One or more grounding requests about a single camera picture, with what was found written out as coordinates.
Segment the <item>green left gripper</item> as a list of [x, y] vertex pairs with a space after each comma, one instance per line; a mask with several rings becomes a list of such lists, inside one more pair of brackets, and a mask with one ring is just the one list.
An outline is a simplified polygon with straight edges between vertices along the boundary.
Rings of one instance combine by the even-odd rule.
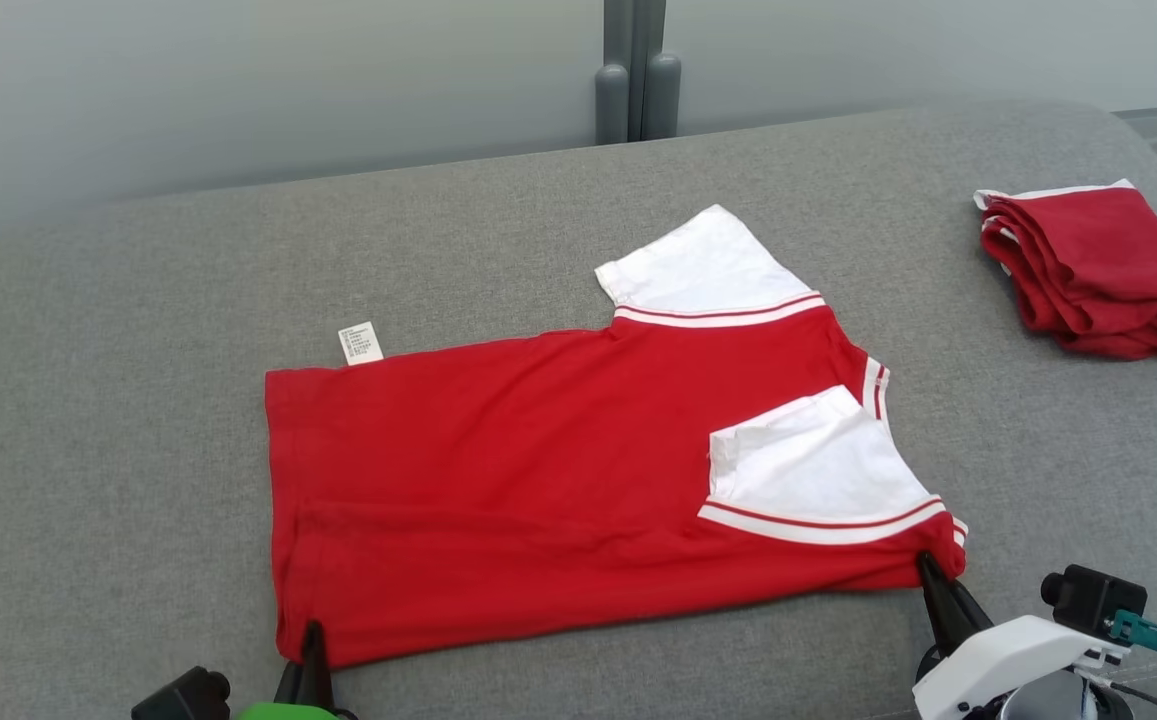
[[255, 703], [241, 711], [236, 720], [349, 720], [349, 714], [334, 711], [327, 644], [319, 620], [308, 620], [302, 642], [302, 664], [286, 662], [278, 679], [275, 701]]

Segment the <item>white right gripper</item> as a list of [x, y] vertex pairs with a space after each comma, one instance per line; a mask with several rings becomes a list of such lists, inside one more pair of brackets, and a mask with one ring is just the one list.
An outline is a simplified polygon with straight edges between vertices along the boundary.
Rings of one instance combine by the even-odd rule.
[[1067, 667], [1098, 670], [1132, 652], [1032, 615], [993, 626], [966, 585], [949, 578], [933, 553], [918, 554], [916, 568], [936, 655], [946, 657], [913, 686], [921, 720], [965, 720], [1044, 676]]

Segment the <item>red and white t-shirt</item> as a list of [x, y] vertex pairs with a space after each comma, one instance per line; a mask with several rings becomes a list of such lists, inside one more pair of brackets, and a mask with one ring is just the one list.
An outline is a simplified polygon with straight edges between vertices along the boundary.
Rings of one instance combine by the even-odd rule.
[[889, 369], [720, 206], [596, 270], [600, 329], [270, 372], [277, 647], [327, 664], [950, 576]]

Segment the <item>red basketball shorts white trim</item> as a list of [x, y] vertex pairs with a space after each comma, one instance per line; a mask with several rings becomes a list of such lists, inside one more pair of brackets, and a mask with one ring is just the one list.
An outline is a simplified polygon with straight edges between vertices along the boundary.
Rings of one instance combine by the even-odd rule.
[[1157, 214], [1134, 184], [980, 190], [974, 204], [1029, 332], [1076, 354], [1157, 357]]

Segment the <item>grey metal partition post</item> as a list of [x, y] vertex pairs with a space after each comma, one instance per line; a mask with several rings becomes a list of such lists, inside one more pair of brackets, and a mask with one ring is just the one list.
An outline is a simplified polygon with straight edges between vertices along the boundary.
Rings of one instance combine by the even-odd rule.
[[678, 133], [681, 61], [664, 49], [668, 0], [602, 0], [604, 60], [594, 78], [595, 142]]

